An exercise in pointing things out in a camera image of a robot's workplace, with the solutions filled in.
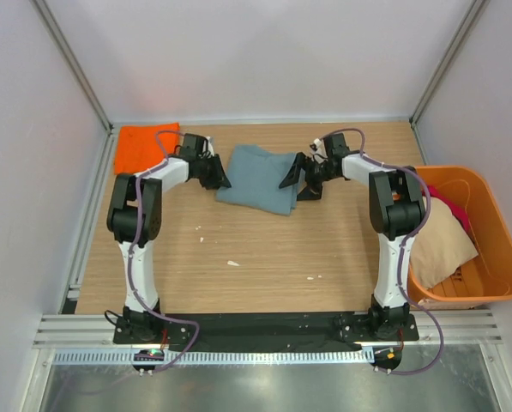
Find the blue grey t shirt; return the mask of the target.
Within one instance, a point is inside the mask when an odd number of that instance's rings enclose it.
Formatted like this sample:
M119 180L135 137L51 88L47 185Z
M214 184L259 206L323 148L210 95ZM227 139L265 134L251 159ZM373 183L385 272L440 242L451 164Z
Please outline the blue grey t shirt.
M296 208L297 186L280 188L296 154L274 154L257 145L237 145L229 159L226 176L231 188L219 188L220 203L246 206L289 216Z

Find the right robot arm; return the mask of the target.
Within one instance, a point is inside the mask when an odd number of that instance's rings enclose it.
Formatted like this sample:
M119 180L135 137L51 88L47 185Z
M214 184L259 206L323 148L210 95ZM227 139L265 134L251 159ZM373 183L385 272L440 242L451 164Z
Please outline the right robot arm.
M378 277L368 313L352 328L379 340L394 339L408 325L410 301L405 283L409 258L416 235L429 219L430 200L425 182L412 167L397 167L369 157L364 146L352 150L344 134L357 128L335 130L316 139L310 154L298 152L279 184L281 189L297 184L304 177L299 201L319 200L325 182L343 178L368 188L370 224L378 235Z

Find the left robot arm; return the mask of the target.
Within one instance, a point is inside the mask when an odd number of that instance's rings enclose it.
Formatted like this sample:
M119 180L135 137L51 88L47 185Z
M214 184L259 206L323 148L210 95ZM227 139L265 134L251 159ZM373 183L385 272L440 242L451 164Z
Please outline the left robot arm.
M160 140L164 134L155 136L162 160L138 173L118 174L111 194L106 225L121 251L126 278L123 312L112 322L113 341L119 344L156 342L172 322L160 312L154 280L163 195L191 179L207 190L231 186L211 137L179 133L180 144L167 150Z

